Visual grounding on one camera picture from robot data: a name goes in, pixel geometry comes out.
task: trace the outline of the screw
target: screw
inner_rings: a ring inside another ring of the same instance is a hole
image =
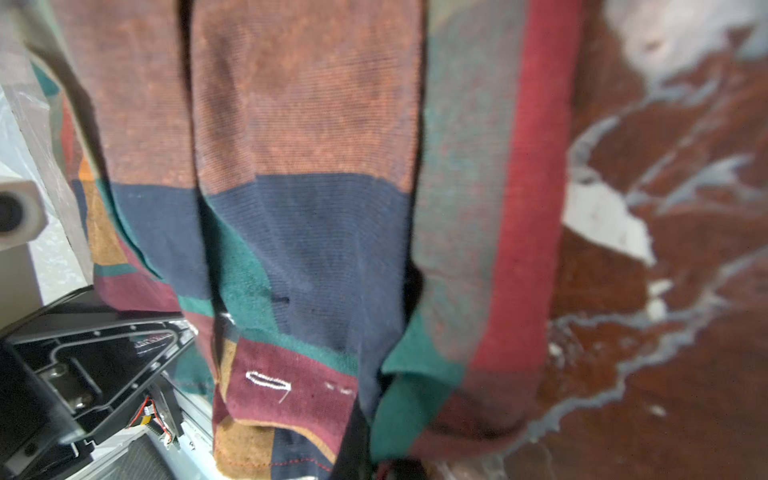
[[[48,378],[57,379],[58,377],[64,375],[68,370],[69,369],[67,368],[66,364],[57,363],[48,370]]]
[[[90,393],[84,393],[80,396],[76,396],[69,400],[69,406],[75,410],[84,409],[89,403],[93,401],[93,396]]]

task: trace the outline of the navy blue fabric panel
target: navy blue fabric panel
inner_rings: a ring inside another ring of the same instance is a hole
[[[272,480],[317,477],[327,480],[333,467],[315,444],[293,430],[275,429]]]
[[[405,324],[409,195],[361,174],[269,175],[209,203],[266,271],[280,331],[359,356],[360,405],[372,415]]]
[[[80,212],[80,221],[83,224],[85,238],[88,238],[88,222],[86,221],[88,215],[88,203],[85,201],[83,183],[80,182],[80,180],[72,180],[69,184],[74,192],[74,199],[78,202],[78,211]]]
[[[196,190],[111,184],[137,247],[177,295],[207,300],[210,283]]]

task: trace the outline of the maroon fabric panel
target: maroon fabric panel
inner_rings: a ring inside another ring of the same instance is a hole
[[[482,455],[511,444],[525,427],[540,371],[468,371],[440,413],[413,442],[410,452],[425,460]]]
[[[178,312],[181,310],[176,293],[170,286],[157,282],[143,273],[96,276],[94,288],[99,297],[116,310],[145,310]]]
[[[219,386],[216,385],[216,391],[214,392],[214,413],[211,416],[211,423],[214,425],[214,432],[216,427],[226,418],[230,416],[229,410],[227,410],[227,404],[224,403],[224,399],[221,398],[221,391]]]
[[[227,388],[234,419],[307,429],[338,454],[356,396],[353,376],[268,343],[237,342]]]

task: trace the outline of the green fabric panel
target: green fabric panel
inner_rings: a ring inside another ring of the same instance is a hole
[[[125,275],[126,273],[136,273],[137,271],[132,265],[127,263],[119,265],[99,265],[94,263],[94,274],[99,276]]]
[[[40,75],[36,76],[41,88],[45,88],[42,82],[46,78],[49,82],[53,83],[53,81],[45,76],[39,68],[37,70],[40,71]],[[61,126],[64,123],[64,108],[62,105],[64,95],[46,95],[46,98],[48,99],[48,106],[50,107],[50,110],[48,111],[48,126],[51,130],[51,149],[53,150],[53,158],[56,160],[56,164],[61,169],[61,172],[65,175],[65,178],[67,178],[67,161],[64,158],[64,148],[61,146]]]
[[[189,296],[177,295],[179,306],[184,312],[199,313],[200,315],[215,317],[214,303],[211,300],[200,300]]]
[[[292,350],[337,372],[357,377],[357,360],[353,356],[309,345],[280,333],[272,311],[270,280],[261,262],[240,235],[210,208],[201,210],[212,287],[220,294],[234,323],[234,327],[226,331],[253,342]],[[236,342],[235,336],[227,338]]]
[[[372,423],[375,461],[409,454],[485,331],[526,11],[527,0],[429,0],[411,243],[424,281],[382,365],[395,378]]]
[[[165,370],[170,381],[182,392],[205,396],[208,402],[214,402],[214,378],[208,364],[194,346],[182,353],[176,362]]]
[[[417,310],[397,348],[382,364],[385,375],[408,373],[431,376],[447,385],[459,386],[464,378],[465,366],[443,358],[424,329],[424,318]]]
[[[414,314],[398,347],[382,365],[382,373],[398,374],[382,397],[371,427],[374,462],[404,458],[411,444],[438,414],[464,378],[465,367],[447,362]]]
[[[395,382],[397,388],[382,398],[371,427],[373,463],[408,457],[413,442],[453,393],[452,387],[425,376],[402,375]]]
[[[48,76],[41,70],[37,65],[35,65],[34,62],[30,62],[32,64],[32,71],[35,73],[35,77],[38,79],[38,83],[40,84],[40,88],[43,90],[43,95],[45,95],[46,98],[53,97],[54,95],[57,95],[59,91],[61,91],[56,85],[56,82],[48,78]]]
[[[261,262],[231,227],[201,208],[210,281],[241,329],[278,332],[272,289]]]

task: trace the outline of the multicolored knit fabric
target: multicolored knit fabric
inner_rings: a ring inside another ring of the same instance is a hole
[[[197,327],[223,473],[329,478],[356,398],[374,461],[476,455],[520,432],[545,351],[578,7],[13,12],[97,291]]]

